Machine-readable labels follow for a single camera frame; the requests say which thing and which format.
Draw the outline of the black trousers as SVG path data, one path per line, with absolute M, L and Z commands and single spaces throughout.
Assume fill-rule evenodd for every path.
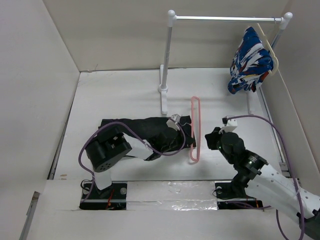
M 101 121 L 101 126 L 104 126 L 112 122 L 124 123 L 134 133 L 136 133 L 142 140 L 146 140 L 149 143 L 149 145 L 152 147 L 152 137 L 155 137 L 156 135 L 158 135 L 163 131 L 176 131 L 167 126 L 167 120 L 168 118 L 166 117 L 148 117 L 145 119 L 128 119 L 128 118 L 103 119 Z M 191 144 L 194 144 L 195 146 L 195 139 L 191 137 L 190 123 L 191 123 L 191 117 L 189 115 L 182 116 L 180 118 L 179 125 L 183 129 L 182 134 L 185 140 L 185 145 L 182 149 L 189 149 L 191 147 Z M 167 152 L 165 154 L 171 154 L 177 151 Z

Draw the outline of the pink plastic hanger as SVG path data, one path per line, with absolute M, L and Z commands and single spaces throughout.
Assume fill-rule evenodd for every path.
M 201 143 L 202 143 L 202 109 L 201 100 L 197 96 L 192 96 L 190 99 L 190 118 L 191 137 L 195 140 L 195 146 L 192 143 L 189 149 L 189 165 L 195 165 L 200 161 Z

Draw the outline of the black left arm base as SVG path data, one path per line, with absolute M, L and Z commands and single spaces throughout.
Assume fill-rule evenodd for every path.
M 90 181 L 82 183 L 82 195 L 79 203 L 81 210 L 117 211 L 127 209 L 127 182 L 114 181 L 111 186 L 103 190 L 99 190 L 94 186 L 89 193 L 90 187 Z

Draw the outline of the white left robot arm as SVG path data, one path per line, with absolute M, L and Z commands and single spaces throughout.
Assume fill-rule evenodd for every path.
M 103 199 L 111 194 L 112 180 L 106 172 L 123 158 L 154 161 L 179 153 L 186 143 L 186 134 L 179 126 L 165 127 L 151 137 L 142 137 L 118 122 L 101 127 L 82 149 L 92 165 L 90 173 L 95 194 Z

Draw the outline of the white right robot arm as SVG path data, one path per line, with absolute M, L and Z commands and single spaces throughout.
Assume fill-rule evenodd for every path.
M 318 195 L 295 185 L 263 157 L 246 149 L 244 141 L 234 132 L 215 127 L 205 139 L 207 147 L 218 150 L 237 171 L 230 187 L 235 196 L 256 198 L 287 215 L 308 237 L 320 238 Z

